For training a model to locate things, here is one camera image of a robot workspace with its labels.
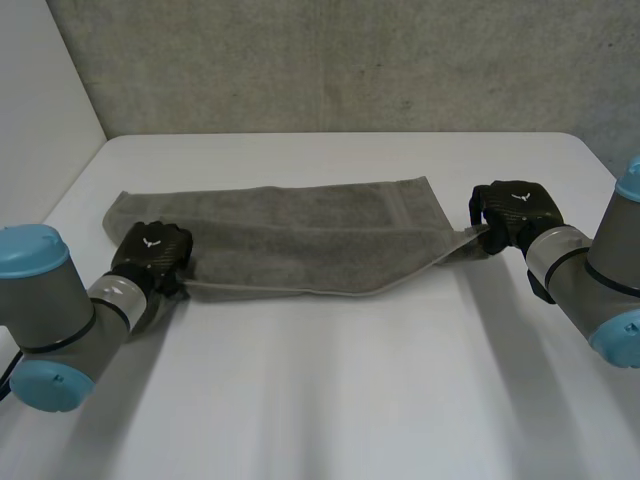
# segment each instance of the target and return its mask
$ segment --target white table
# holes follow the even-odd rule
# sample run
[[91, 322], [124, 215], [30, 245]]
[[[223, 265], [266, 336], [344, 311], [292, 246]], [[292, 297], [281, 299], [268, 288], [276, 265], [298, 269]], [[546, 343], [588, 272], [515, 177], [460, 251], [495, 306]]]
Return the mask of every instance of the white table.
[[[614, 185], [555, 133], [133, 136], [102, 148], [48, 223], [88, 285], [115, 251], [100, 222], [121, 190], [421, 175], [455, 228], [474, 185], [525, 179], [589, 235]], [[513, 250], [373, 298], [185, 304], [81, 409], [0, 404], [0, 478], [637, 478], [640, 372], [605, 364], [525, 272]]]

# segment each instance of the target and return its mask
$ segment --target gray wall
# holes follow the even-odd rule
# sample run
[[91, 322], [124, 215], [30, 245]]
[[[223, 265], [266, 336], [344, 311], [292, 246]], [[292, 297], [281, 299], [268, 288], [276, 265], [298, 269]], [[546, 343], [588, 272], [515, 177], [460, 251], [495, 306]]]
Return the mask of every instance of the gray wall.
[[638, 0], [49, 0], [109, 137], [561, 131], [640, 152]]

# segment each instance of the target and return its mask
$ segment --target light blue joint cap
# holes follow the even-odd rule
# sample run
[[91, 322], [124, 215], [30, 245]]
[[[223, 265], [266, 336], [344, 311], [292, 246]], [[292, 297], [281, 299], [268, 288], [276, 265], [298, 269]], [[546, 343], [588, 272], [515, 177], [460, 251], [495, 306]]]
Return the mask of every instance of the light blue joint cap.
[[95, 387], [81, 371], [48, 360], [24, 360], [14, 370], [9, 385], [20, 400], [45, 412], [78, 408]]
[[0, 230], [0, 280], [34, 277], [58, 268], [69, 258], [60, 234], [47, 225]]
[[589, 337], [589, 345], [611, 365], [640, 368], [640, 310], [607, 320]]
[[616, 182], [616, 192], [640, 203], [640, 155], [629, 162], [627, 171]]

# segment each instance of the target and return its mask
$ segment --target white wall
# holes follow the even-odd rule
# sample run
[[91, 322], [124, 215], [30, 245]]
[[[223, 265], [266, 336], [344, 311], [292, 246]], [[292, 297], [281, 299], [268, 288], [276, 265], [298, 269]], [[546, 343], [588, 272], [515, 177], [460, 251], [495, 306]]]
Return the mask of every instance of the white wall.
[[41, 222], [105, 137], [44, 0], [0, 0], [0, 227]]

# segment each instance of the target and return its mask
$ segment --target black cable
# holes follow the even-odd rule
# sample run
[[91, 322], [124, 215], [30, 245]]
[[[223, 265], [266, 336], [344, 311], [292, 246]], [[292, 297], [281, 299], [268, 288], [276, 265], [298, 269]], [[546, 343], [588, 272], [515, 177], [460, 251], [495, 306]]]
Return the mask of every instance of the black cable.
[[9, 386], [9, 382], [7, 382], [0, 387], [0, 402], [4, 400], [4, 398], [10, 393], [11, 393], [11, 387]]
[[11, 392], [11, 386], [9, 385], [9, 377], [11, 376], [11, 372], [13, 372], [13, 369], [16, 368], [16, 365], [18, 364], [21, 358], [22, 358], [22, 351], [19, 351], [18, 353], [16, 353], [16, 356], [13, 357], [13, 360], [11, 360], [11, 363], [9, 363], [9, 366], [2, 374], [2, 377], [0, 377], [0, 402], [4, 400], [4, 398], [7, 395], [9, 395], [9, 393]]

